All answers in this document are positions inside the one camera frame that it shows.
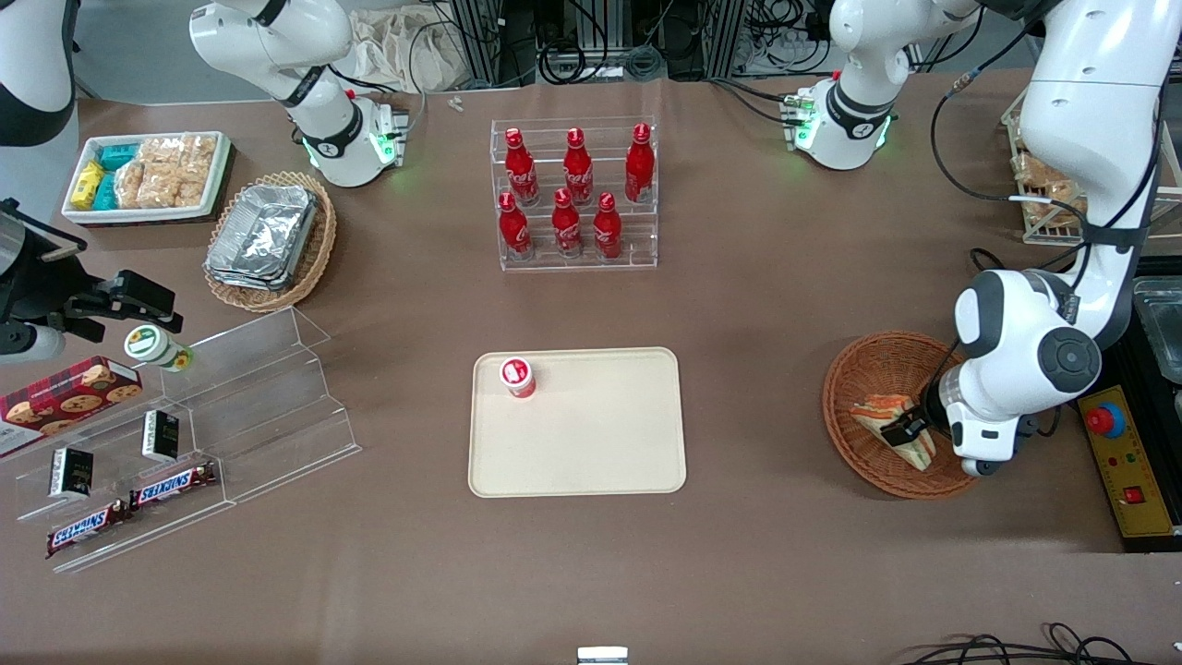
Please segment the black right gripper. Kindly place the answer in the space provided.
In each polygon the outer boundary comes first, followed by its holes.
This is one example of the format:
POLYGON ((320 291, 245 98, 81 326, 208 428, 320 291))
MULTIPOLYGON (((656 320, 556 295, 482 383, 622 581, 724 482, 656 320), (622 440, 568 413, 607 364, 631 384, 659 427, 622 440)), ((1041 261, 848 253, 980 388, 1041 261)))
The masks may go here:
POLYGON ((80 262, 87 241, 38 222, 4 200, 4 325, 60 319, 117 319, 113 300, 142 309, 139 320, 169 333, 181 333, 183 317, 175 312, 175 294, 135 270, 119 270, 111 296, 100 278, 80 262))

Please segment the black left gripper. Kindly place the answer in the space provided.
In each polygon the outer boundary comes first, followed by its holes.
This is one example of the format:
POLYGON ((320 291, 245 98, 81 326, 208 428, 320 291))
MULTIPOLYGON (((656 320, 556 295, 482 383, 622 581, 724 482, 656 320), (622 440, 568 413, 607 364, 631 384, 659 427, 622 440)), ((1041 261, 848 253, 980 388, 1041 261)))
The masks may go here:
POLYGON ((882 438, 886 445, 898 449, 914 441, 920 441, 928 428, 936 430, 949 441, 954 439, 941 397, 941 389, 949 378, 955 379, 957 374, 941 374, 940 378, 931 378, 927 383, 922 392, 922 417, 900 416, 898 419, 891 420, 882 428, 882 438))

